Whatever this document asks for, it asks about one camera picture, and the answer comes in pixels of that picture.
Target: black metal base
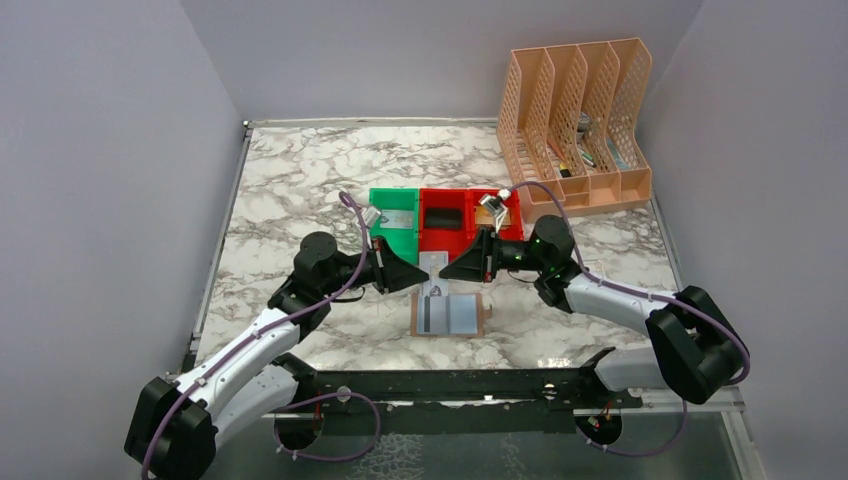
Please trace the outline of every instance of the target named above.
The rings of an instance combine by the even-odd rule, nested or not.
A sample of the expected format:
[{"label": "black metal base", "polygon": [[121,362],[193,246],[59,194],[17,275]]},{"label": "black metal base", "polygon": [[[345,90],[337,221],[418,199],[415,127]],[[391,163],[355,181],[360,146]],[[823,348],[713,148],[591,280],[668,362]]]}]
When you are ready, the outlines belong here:
[{"label": "black metal base", "polygon": [[[305,365],[291,354],[274,363]],[[383,434],[574,433],[574,409],[600,411],[608,402],[615,408],[642,406],[640,399],[627,392],[607,391],[591,368],[582,367],[318,371],[314,382],[322,393],[349,389],[377,402]],[[299,411],[314,410],[310,406]],[[370,435],[374,431],[371,408],[356,399],[325,401],[321,414],[322,435]],[[278,419],[276,425],[290,431],[291,423],[299,421]],[[301,425],[311,430],[311,425]]]}]

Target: wire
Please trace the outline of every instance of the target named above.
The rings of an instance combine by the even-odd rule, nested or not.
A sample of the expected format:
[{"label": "wire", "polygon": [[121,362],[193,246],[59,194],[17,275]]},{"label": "wire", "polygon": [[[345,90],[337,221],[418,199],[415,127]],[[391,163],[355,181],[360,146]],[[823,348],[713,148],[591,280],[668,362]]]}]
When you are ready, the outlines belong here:
[{"label": "wire", "polygon": [[[542,185],[539,182],[536,182],[536,181],[533,181],[533,180],[527,180],[527,181],[524,181],[524,182],[516,183],[515,185],[509,187],[509,191],[514,192],[516,189],[524,187],[524,186],[538,187],[538,188],[541,188],[542,190],[544,190],[545,193],[548,194],[548,196],[554,202],[554,205],[556,205],[557,210],[559,210],[560,215],[562,215],[563,220],[565,220],[565,225],[568,227],[568,233],[570,233],[571,236],[574,237],[574,230],[571,227],[571,222],[568,220],[568,215],[565,213],[565,209],[562,207],[562,204],[559,202],[559,200],[557,200],[556,196],[551,191],[551,189]],[[653,295],[653,294],[650,294],[650,293],[635,290],[635,289],[630,288],[626,285],[620,285],[620,284],[610,282],[610,281],[607,281],[607,280],[601,280],[601,278],[599,278],[599,277],[595,276],[595,274],[591,273],[589,271],[589,269],[586,268],[586,265],[583,264],[583,256],[580,255],[580,249],[577,247],[576,244],[574,245],[574,255],[577,257],[577,264],[580,266],[580,271],[583,273],[583,275],[586,275],[586,277],[589,278],[589,280],[597,283],[598,285],[610,288],[612,290],[619,291],[621,293],[626,293],[626,294],[632,295],[634,297],[645,298],[645,299],[648,299],[648,300],[659,300],[661,302],[669,303],[669,304],[674,305],[676,307],[680,307],[683,310],[686,310],[687,312],[689,312],[689,313],[695,315],[696,317],[700,318],[701,320],[707,322],[711,327],[715,328],[722,335],[727,337],[727,339],[730,340],[731,343],[733,343],[733,346],[736,347],[736,349],[739,350],[739,353],[742,355],[742,373],[740,373],[736,378],[731,379],[729,382],[727,382],[727,384],[728,385],[736,385],[736,384],[738,384],[742,380],[745,380],[745,378],[748,377],[748,374],[751,372],[751,356],[748,353],[748,349],[745,348],[745,345],[742,344],[742,341],[739,339],[738,336],[736,336],[733,332],[731,332],[730,329],[728,329],[727,327],[722,325],[718,320],[716,320],[713,317],[707,315],[706,313],[698,310],[697,308],[690,307],[689,305],[681,302],[680,300],[678,300],[674,297],[667,297],[665,295]]]},{"label": "wire", "polygon": [[288,448],[286,448],[286,446],[283,445],[283,441],[280,440],[279,432],[277,432],[277,429],[274,428],[274,439],[277,440],[277,446],[278,446],[277,451],[278,452],[282,451],[282,452],[286,452],[288,454],[291,454],[292,457],[295,458],[295,459],[297,459],[297,458],[308,458],[310,460],[318,460],[318,461],[321,461],[321,462],[339,463],[339,462],[348,462],[350,460],[356,460],[357,458],[359,458],[359,457],[367,454],[371,450],[373,450],[374,447],[377,445],[377,442],[380,440],[380,429],[381,429],[380,411],[377,409],[377,405],[375,405],[374,402],[371,401],[370,398],[366,397],[365,395],[362,395],[361,393],[356,393],[356,392],[327,393],[327,394],[324,394],[324,395],[319,395],[317,397],[310,398],[309,400],[304,400],[302,402],[293,403],[291,405],[286,405],[282,409],[283,410],[292,410],[292,409],[295,409],[295,408],[304,407],[306,405],[311,405],[313,403],[318,403],[320,405],[320,402],[323,402],[324,400],[328,400],[328,399],[331,399],[331,398],[339,398],[339,397],[352,397],[352,398],[357,398],[359,400],[362,400],[363,402],[367,403],[368,406],[371,407],[371,411],[374,412],[374,435],[371,437],[371,440],[368,442],[368,445],[366,445],[365,448],[363,448],[362,450],[359,450],[356,453],[352,453],[350,455],[344,455],[344,456],[341,456],[341,457],[325,457],[323,455],[315,455],[315,454],[312,454],[312,453],[301,453],[300,450],[289,450]]},{"label": "wire", "polygon": [[[533,180],[526,180],[526,181],[523,181],[523,182],[516,183],[515,185],[509,187],[509,191],[514,192],[515,190],[517,190],[521,187],[524,187],[524,186],[541,188],[542,190],[545,191],[546,194],[548,194],[548,197],[550,197],[551,201],[553,201],[554,205],[556,205],[557,210],[559,210],[559,213],[562,216],[562,219],[565,221],[565,225],[568,227],[568,233],[571,234],[572,238],[575,238],[574,237],[574,229],[571,227],[571,222],[568,220],[568,215],[565,213],[565,208],[563,208],[560,201],[556,198],[556,195],[554,195],[554,192],[552,192],[551,189],[546,187],[545,185],[543,185],[539,182],[533,181]],[[609,282],[607,280],[602,281],[601,278],[599,278],[599,277],[595,276],[593,273],[589,272],[589,269],[586,268],[586,265],[583,264],[583,256],[580,255],[580,249],[577,247],[576,243],[574,244],[574,256],[577,258],[577,265],[580,267],[580,271],[583,273],[583,275],[585,275],[589,280],[597,283],[600,286],[607,287],[607,288],[610,288],[612,290],[616,290],[616,291],[619,291],[621,293],[625,293],[625,294],[628,294],[628,295],[632,295],[634,297],[646,298],[648,300],[654,299],[654,300],[658,300],[658,301],[661,301],[661,302],[665,302],[665,303],[674,305],[676,307],[680,307],[683,310],[686,310],[687,312],[689,312],[689,313],[695,315],[696,317],[700,318],[701,320],[707,322],[711,327],[715,328],[716,330],[721,332],[722,335],[727,337],[727,339],[730,340],[731,343],[733,343],[733,346],[736,347],[736,349],[742,355],[742,373],[740,373],[736,378],[733,378],[729,382],[727,382],[728,385],[736,385],[736,384],[738,384],[742,380],[745,380],[745,378],[748,377],[748,374],[751,372],[751,356],[748,353],[748,349],[745,348],[745,345],[742,344],[742,341],[739,339],[738,336],[736,336],[733,332],[731,332],[730,329],[728,329],[727,327],[722,325],[718,320],[716,320],[713,317],[707,315],[706,313],[698,310],[697,308],[690,307],[689,305],[681,302],[680,300],[678,300],[674,297],[667,297],[665,295],[652,295],[650,293],[635,290],[635,289],[627,287],[625,285],[620,285],[620,284],[617,284],[617,283],[614,283],[614,282]],[[648,450],[646,452],[628,452],[628,451],[625,451],[625,450],[618,450],[616,448],[610,448],[609,446],[599,445],[599,444],[589,440],[588,437],[587,437],[587,440],[588,440],[589,444],[592,445],[595,448],[599,448],[599,449],[601,449],[605,452],[612,453],[612,454],[615,454],[615,455],[620,455],[620,456],[623,456],[623,457],[649,457],[649,456],[652,456],[652,455],[658,455],[658,454],[666,452],[669,449],[671,449],[672,447],[674,447],[677,444],[677,442],[680,440],[681,436],[683,435],[683,432],[686,430],[686,426],[689,424],[688,411],[689,410],[688,410],[688,407],[687,407],[687,404],[686,404],[686,400],[683,400],[683,422],[680,424],[680,429],[677,430],[677,433],[674,435],[674,437],[672,437],[671,440],[668,441],[668,443],[666,443],[665,445],[663,445],[661,447],[655,448],[653,450]]]},{"label": "wire", "polygon": [[165,432],[165,428],[171,422],[171,419],[176,414],[177,410],[182,407],[183,403],[185,403],[186,399],[188,399],[191,394],[197,391],[200,388],[200,383],[198,381],[205,381],[212,377],[218,370],[221,369],[224,365],[227,364],[233,357],[238,355],[244,347],[253,343],[255,340],[258,340],[269,330],[273,330],[280,325],[286,324],[293,320],[297,320],[298,318],[306,315],[307,313],[314,312],[319,308],[323,308],[325,305],[328,305],[330,302],[338,298],[342,293],[346,292],[352,285],[353,282],[356,281],[356,278],[359,277],[359,274],[362,273],[362,269],[365,267],[365,260],[368,254],[368,226],[365,224],[365,219],[362,218],[362,212],[360,211],[359,205],[356,204],[356,201],[353,197],[350,196],[347,192],[339,192],[339,200],[341,200],[342,204],[346,207],[349,207],[353,210],[353,213],[356,214],[356,220],[359,222],[359,229],[362,232],[362,253],[359,255],[359,263],[356,265],[356,269],[351,274],[350,278],[345,282],[344,285],[341,286],[337,291],[333,292],[329,297],[321,300],[320,302],[306,307],[302,310],[298,310],[291,315],[287,315],[279,320],[273,321],[259,329],[257,329],[257,335],[245,337],[241,342],[236,344],[235,347],[230,349],[225,355],[221,357],[221,359],[210,365],[206,372],[201,375],[194,383],[189,385],[185,392],[177,398],[177,401],[171,405],[171,408],[165,413],[165,416],[162,417],[162,421],[159,422],[159,426],[156,428],[156,431],[153,433],[153,437],[150,439],[150,444],[147,446],[147,451],[144,454],[144,460],[141,462],[141,478],[142,480],[151,480],[149,476],[150,472],[150,463],[153,461],[153,452],[156,450],[156,445],[159,443],[159,440],[162,438],[162,434]]},{"label": "wire", "polygon": [[510,272],[509,270],[507,270],[507,271],[506,271],[506,274],[507,274],[507,275],[509,275],[510,277],[512,277],[512,279],[513,279],[513,280],[518,280],[518,281],[519,281],[519,282],[521,282],[521,283],[533,283],[533,281],[532,281],[532,280],[522,280],[522,279],[520,279],[520,278],[516,277],[516,276],[515,276],[515,275],[513,275],[513,274],[512,274],[512,272]]},{"label": "wire", "polygon": [[607,402],[607,404],[604,406],[604,409],[603,409],[603,410],[601,410],[601,413],[599,413],[598,415],[599,415],[599,416],[600,416],[600,415],[603,415],[603,416],[604,416],[604,418],[606,418],[607,420],[609,420],[609,418],[610,418],[610,412],[609,412],[610,407],[612,407],[612,400],[610,400],[609,402]]},{"label": "wire", "polygon": [[365,287],[359,287],[362,289],[362,293],[359,294],[358,297],[350,297],[350,298],[337,298],[333,300],[333,303],[354,303],[362,300],[365,297]]}]

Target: red container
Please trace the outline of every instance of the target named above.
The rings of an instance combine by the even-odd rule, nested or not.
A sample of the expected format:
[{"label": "red container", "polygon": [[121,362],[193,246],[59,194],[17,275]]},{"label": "red container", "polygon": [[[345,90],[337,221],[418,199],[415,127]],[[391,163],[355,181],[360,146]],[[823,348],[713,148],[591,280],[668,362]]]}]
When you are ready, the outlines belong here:
[{"label": "red container", "polygon": [[[480,205],[480,199],[485,194],[497,195],[497,193],[497,189],[422,188],[419,191],[418,251],[446,251],[448,260],[453,261],[471,245],[477,235],[476,207]],[[510,196],[506,206],[509,209],[510,225],[501,227],[500,237],[504,240],[524,240],[518,195]],[[459,211],[461,225],[458,229],[428,228],[426,217],[428,209],[431,208]]]}]

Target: item in organizer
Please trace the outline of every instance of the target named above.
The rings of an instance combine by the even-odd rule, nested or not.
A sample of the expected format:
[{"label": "item in organizer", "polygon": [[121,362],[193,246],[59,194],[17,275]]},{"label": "item in organizer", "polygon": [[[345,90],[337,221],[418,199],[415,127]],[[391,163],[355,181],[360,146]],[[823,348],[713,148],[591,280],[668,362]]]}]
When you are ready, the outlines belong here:
[{"label": "item in organizer", "polygon": [[383,228],[411,230],[415,224],[415,212],[409,210],[383,210],[380,226]]},{"label": "item in organizer", "polygon": [[580,152],[580,158],[583,159],[583,163],[588,167],[596,168],[595,158],[589,154],[584,148],[582,143],[577,143],[577,151]]},{"label": "item in organizer", "polygon": [[615,161],[616,166],[618,166],[619,170],[630,170],[630,165],[624,162],[624,159],[621,158],[621,153],[619,153],[618,149],[615,148],[615,144],[612,142],[612,139],[607,137],[607,147],[610,149],[610,153],[612,154],[612,159]]},{"label": "item in organizer", "polygon": [[583,138],[583,134],[589,130],[589,125],[592,123],[592,117],[586,112],[580,112],[580,119],[577,121],[577,141]]}]

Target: metal frame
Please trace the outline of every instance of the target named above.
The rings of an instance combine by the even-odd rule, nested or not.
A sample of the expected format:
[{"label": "metal frame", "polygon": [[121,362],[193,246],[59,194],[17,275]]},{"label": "metal frame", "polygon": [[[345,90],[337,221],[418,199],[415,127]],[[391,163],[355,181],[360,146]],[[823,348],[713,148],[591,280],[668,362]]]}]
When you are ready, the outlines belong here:
[{"label": "metal frame", "polygon": [[359,118],[300,118],[293,120],[253,120],[248,128],[282,127],[494,127],[497,117],[440,118],[440,117],[359,117]]},{"label": "metal frame", "polygon": [[757,446],[748,435],[748,425],[745,423],[742,412],[722,412],[721,417],[742,478],[765,480],[765,469],[757,452]]},{"label": "metal frame", "polygon": [[180,371],[188,372],[194,368],[194,362],[197,359],[197,351],[200,348],[200,336],[203,334],[203,326],[206,324],[206,315],[209,312],[209,302],[212,300],[212,289],[215,287],[215,276],[218,273],[218,266],[221,264],[221,255],[224,253],[224,242],[227,237],[227,230],[230,228],[230,220],[233,217],[233,207],[236,204],[238,197],[238,187],[241,183],[241,176],[244,173],[244,163],[247,161],[247,153],[250,151],[250,141],[253,138],[253,128],[249,125],[250,122],[244,122],[244,139],[242,140],[241,153],[236,159],[236,174],[233,178],[233,184],[230,187],[230,195],[227,198],[227,207],[224,211],[224,219],[221,222],[221,228],[218,230],[216,237],[215,251],[212,255],[212,261],[209,264],[209,273],[206,275],[206,283],[203,287],[203,297],[200,300],[200,308],[197,312],[197,318],[194,321],[194,328],[189,339],[188,349]]}]

